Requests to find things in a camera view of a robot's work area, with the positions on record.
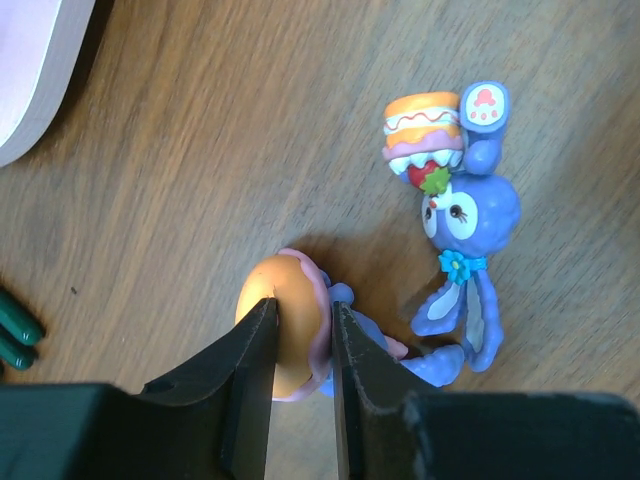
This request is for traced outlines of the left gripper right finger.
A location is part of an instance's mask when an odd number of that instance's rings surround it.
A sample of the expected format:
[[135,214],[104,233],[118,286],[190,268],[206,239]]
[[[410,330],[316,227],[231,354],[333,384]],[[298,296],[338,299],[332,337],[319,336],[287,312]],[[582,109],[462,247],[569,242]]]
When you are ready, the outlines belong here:
[[585,392],[443,393],[333,306],[342,479],[636,479],[639,413]]

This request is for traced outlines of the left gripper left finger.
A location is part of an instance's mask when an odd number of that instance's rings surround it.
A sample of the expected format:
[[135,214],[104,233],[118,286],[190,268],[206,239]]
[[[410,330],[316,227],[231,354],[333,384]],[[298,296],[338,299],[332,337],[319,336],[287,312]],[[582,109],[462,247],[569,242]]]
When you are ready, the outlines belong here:
[[277,304],[129,394],[103,383],[1,389],[5,479],[260,479],[266,465]]

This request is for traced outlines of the purple octopus orange hat toy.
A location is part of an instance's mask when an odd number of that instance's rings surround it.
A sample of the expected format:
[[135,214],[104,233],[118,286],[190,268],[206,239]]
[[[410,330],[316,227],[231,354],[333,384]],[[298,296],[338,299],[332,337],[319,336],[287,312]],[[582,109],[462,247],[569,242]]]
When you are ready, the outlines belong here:
[[[239,294],[235,321],[263,298],[277,301],[278,350],[272,399],[297,402],[315,391],[333,395],[332,306],[351,305],[354,293],[334,283],[306,254],[291,248],[263,259],[247,276]],[[355,311],[364,333],[406,369],[434,387],[453,383],[464,364],[457,344],[410,359],[409,348],[382,333],[374,320]]]

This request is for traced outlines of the purple bear toy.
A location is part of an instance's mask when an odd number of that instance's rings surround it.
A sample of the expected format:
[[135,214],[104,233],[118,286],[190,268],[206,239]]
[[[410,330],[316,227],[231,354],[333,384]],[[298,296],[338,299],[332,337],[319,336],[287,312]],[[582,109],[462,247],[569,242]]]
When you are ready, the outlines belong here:
[[463,94],[404,96],[384,111],[383,158],[422,193],[423,229],[445,277],[419,307],[411,328],[419,336],[463,329],[460,344],[406,364],[435,386],[452,383],[464,365],[487,370],[504,339],[489,258],[508,245],[521,216],[514,186],[495,172],[509,115],[508,89],[488,80]]

